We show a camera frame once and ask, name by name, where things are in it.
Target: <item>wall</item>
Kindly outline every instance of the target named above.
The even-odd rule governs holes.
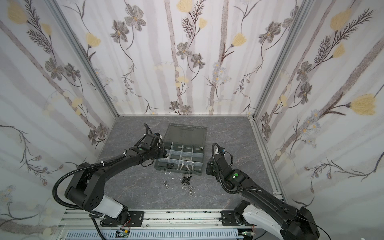
[[[114,117],[43,1],[0,6],[0,238],[51,239],[53,184],[97,159]]]
[[[383,22],[382,1],[315,1],[257,116],[289,203],[332,239],[384,234]]]
[[[120,114],[251,114],[301,1],[65,1]]]

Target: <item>white baseboard trim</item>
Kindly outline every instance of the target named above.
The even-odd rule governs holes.
[[[248,119],[251,123],[253,134],[255,135],[257,146],[260,150],[260,153],[264,162],[265,170],[267,172],[268,178],[272,186],[272,191],[274,195],[279,195],[279,193],[281,193],[283,200],[287,202],[286,201],[287,198],[286,198],[284,189],[281,187],[281,181],[277,175],[277,171],[276,171],[275,165],[273,164],[271,154],[268,150],[267,145],[265,144],[265,141],[263,141],[262,132],[259,126],[257,125],[256,121],[251,116],[249,116]]]

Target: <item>gray marble tabletop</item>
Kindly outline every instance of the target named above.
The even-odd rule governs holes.
[[[169,123],[207,127],[204,168],[202,176],[192,175],[190,184],[194,188],[194,195],[191,197],[188,195],[189,191],[182,188],[182,174],[158,171],[153,165],[137,165],[124,170],[106,182],[104,192],[130,209],[235,208],[245,198],[226,193],[214,176],[205,174],[214,142],[232,153],[232,168],[244,171],[262,188],[272,192],[250,122],[245,116],[118,117],[98,160],[107,160],[131,147],[145,133],[143,123],[147,123],[153,132],[162,135],[165,135]],[[169,184],[168,189],[163,185],[164,180]]]

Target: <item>robotic arm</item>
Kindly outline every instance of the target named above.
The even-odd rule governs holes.
[[[128,207],[104,194],[104,185],[114,175],[123,170],[143,164],[146,160],[166,157],[166,150],[159,133],[152,133],[147,124],[146,134],[122,155],[105,162],[83,163],[76,170],[62,176],[53,186],[53,198],[67,208],[83,209],[91,214],[92,221],[101,237],[105,239],[95,221],[104,215],[102,227],[120,227],[126,225],[132,216]],[[223,189],[230,194],[242,193],[261,209],[243,201],[235,208],[235,220],[239,225],[247,223],[261,226],[281,240],[317,240],[319,232],[311,213],[304,207],[300,210],[290,206],[258,186],[241,170],[231,168],[224,158],[225,149],[218,144],[212,146],[212,158],[208,162],[206,173],[216,177]],[[73,175],[65,197],[75,205],[62,201],[57,188],[67,177]]]

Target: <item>wallpaper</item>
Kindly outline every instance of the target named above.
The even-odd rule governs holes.
[[[315,1],[257,116],[289,203],[332,239],[384,234],[383,22],[383,1]]]
[[[296,0],[58,0],[119,114],[251,114]]]
[[[0,238],[51,239],[53,184],[97,159],[114,117],[43,1],[0,6]]]

